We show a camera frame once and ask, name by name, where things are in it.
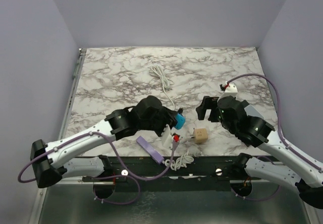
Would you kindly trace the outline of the purple power strip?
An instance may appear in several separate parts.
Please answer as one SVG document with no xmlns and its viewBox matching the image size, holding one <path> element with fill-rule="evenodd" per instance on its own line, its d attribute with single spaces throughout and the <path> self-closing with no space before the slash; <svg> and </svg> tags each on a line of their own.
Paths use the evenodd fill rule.
<svg viewBox="0 0 323 224">
<path fill-rule="evenodd" d="M 165 163 L 164 157 L 159 154 L 153 146 L 147 142 L 142 136 L 139 136 L 136 139 L 137 144 L 139 144 L 149 155 L 150 157 L 158 164 Z"/>
</svg>

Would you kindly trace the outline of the beige cube socket adapter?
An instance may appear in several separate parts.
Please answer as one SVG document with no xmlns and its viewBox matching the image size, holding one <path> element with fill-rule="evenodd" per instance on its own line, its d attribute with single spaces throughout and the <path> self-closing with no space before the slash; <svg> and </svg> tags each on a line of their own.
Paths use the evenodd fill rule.
<svg viewBox="0 0 323 224">
<path fill-rule="evenodd" d="M 191 136 L 188 137 L 188 142 L 195 144 L 203 144 L 208 140 L 206 128 L 194 128 Z"/>
</svg>

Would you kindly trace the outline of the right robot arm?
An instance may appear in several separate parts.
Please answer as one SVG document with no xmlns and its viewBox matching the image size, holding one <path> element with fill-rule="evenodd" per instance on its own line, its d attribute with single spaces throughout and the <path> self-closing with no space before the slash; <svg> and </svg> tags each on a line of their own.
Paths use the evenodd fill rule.
<svg viewBox="0 0 323 224">
<path fill-rule="evenodd" d="M 245 100 L 205 96 L 196 108 L 199 120 L 204 120 L 207 110 L 210 122 L 221 123 L 245 145 L 259 148 L 284 164 L 266 164 L 240 154 L 240 160 L 232 166 L 235 178 L 249 176 L 271 181 L 297 192 L 308 205 L 322 209 L 322 162 L 280 137 L 279 131 Z"/>
</svg>

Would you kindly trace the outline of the blue charger plug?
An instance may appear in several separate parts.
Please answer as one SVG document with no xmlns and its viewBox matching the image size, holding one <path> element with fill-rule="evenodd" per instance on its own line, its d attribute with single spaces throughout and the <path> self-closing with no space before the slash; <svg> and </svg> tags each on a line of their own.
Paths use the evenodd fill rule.
<svg viewBox="0 0 323 224">
<path fill-rule="evenodd" d="M 177 113 L 177 115 L 175 116 L 175 120 L 177 123 L 175 124 L 174 128 L 180 130 L 184 126 L 186 118 L 182 114 Z"/>
</svg>

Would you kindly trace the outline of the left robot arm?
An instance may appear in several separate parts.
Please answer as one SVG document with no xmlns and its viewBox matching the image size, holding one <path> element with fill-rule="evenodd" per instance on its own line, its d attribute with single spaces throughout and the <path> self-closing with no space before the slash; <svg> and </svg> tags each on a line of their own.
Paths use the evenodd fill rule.
<svg viewBox="0 0 323 224">
<path fill-rule="evenodd" d="M 163 137 L 172 128 L 177 130 L 185 122 L 182 109 L 171 110 L 155 96 L 140 100 L 137 105 L 114 110 L 103 120 L 65 139 L 32 143 L 30 160 L 34 181 L 39 188 L 47 188 L 63 178 L 89 176 L 101 181 L 110 178 L 112 169 L 99 157 L 84 161 L 80 155 L 98 146 L 135 135 L 138 131 L 153 131 Z"/>
</svg>

